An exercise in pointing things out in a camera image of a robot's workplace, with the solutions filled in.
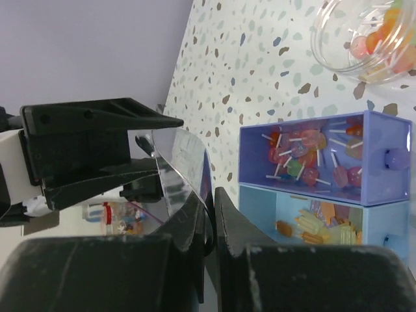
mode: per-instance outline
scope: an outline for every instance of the gray wall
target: gray wall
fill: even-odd
[[[0,1],[0,99],[164,103],[192,0]]]

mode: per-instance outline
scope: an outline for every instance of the blue knob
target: blue knob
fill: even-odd
[[[406,148],[392,148],[385,153],[385,166],[392,170],[403,170],[410,166],[410,152]]]

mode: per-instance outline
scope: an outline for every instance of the table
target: table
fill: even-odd
[[[214,187],[238,202],[239,127],[365,109],[416,119],[416,70],[371,85],[319,65],[310,48],[319,0],[194,0],[164,113],[209,150]],[[412,193],[416,191],[416,166]],[[411,249],[416,251],[412,203]],[[411,256],[416,269],[416,252]]]

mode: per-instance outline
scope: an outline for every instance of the plastic jar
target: plastic jar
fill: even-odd
[[[331,0],[311,29],[316,60],[327,69],[381,83],[416,65],[415,0]]]

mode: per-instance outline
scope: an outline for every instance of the speckled table surface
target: speckled table surface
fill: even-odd
[[[203,140],[214,186],[225,187],[235,204],[242,125],[365,109],[416,119],[415,70],[395,82],[371,85],[316,62],[310,32],[322,3],[194,1],[164,113],[184,119],[185,128]],[[413,166],[412,180],[415,171]],[[412,211],[416,215],[415,204]],[[416,250],[416,239],[412,242]],[[411,262],[416,264],[416,254]]]

